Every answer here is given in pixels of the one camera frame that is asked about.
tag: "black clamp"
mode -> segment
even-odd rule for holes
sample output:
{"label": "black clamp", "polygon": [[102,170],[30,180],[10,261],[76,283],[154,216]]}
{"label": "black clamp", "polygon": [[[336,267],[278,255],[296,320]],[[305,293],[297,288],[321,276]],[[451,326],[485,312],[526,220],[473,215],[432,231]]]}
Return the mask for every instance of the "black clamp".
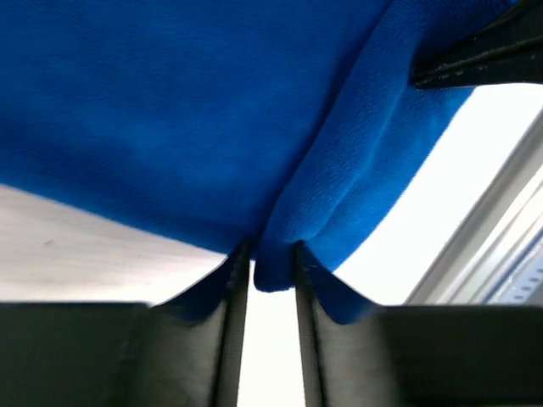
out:
{"label": "black clamp", "polygon": [[543,0],[518,2],[493,23],[422,61],[419,89],[528,82],[543,84]]}

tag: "cloth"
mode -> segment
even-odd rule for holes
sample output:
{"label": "cloth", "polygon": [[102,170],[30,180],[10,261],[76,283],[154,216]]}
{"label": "cloth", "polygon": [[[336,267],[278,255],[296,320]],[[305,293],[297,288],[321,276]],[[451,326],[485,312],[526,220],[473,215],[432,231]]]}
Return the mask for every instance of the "cloth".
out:
{"label": "cloth", "polygon": [[0,182],[185,243],[255,244],[292,286],[395,204],[469,89],[413,62],[508,0],[3,0]]}

